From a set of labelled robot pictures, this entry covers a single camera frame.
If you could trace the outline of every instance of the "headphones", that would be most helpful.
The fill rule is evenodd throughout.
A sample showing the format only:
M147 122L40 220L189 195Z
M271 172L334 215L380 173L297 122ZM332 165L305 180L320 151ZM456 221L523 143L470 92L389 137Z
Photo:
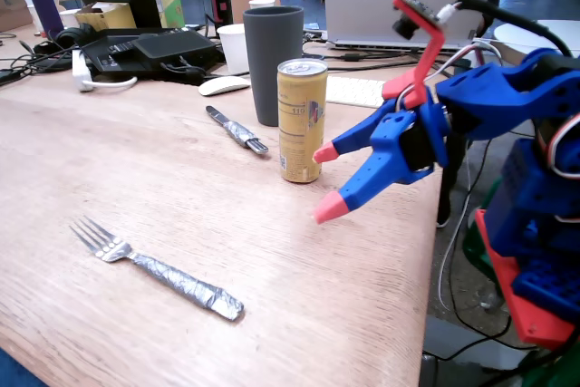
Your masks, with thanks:
M64 29L56 37L43 41L32 49L24 41L20 45L32 56L42 57L53 53L61 52L63 49L70 49L74 45L79 47L86 45L96 39L97 33L90 24L82 23L80 27L69 27ZM70 70L73 67L73 57L70 53L65 53L58 59L46 58L35 62L34 65L44 68L44 73L57 73Z

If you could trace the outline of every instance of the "white keyboard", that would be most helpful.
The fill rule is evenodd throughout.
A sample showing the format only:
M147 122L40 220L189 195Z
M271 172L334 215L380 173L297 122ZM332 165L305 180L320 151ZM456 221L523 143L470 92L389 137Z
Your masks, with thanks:
M352 77L328 76L326 84L326 101L330 103L349 104L378 108L382 99L382 81L354 79Z

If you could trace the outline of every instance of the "foil-wrapped knife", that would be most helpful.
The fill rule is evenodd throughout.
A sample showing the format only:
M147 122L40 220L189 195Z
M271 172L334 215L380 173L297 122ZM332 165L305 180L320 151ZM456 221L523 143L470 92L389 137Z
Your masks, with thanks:
M211 118L220 123L227 130L229 136L236 142L247 149L252 149L256 154L268 153L268 147L259 141L257 136L242 126L240 123L230 121L229 118L218 111L213 106L206 106L206 112Z

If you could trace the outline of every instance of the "foil-wrapped fork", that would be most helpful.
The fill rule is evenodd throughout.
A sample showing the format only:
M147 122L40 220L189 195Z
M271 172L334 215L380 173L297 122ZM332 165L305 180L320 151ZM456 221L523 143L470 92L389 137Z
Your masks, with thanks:
M84 217L69 226L91 252L104 262L130 259L150 276L185 296L202 308L211 310L229 321L236 321L244 312L244 305L224 289L197 280L149 256L139 254L127 242L105 230L92 219Z

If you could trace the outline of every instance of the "purple bottle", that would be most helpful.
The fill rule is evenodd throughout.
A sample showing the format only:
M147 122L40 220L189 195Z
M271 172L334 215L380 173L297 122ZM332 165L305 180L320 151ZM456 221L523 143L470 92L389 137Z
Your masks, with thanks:
M33 0L33 4L48 39L56 38L64 26L54 0Z

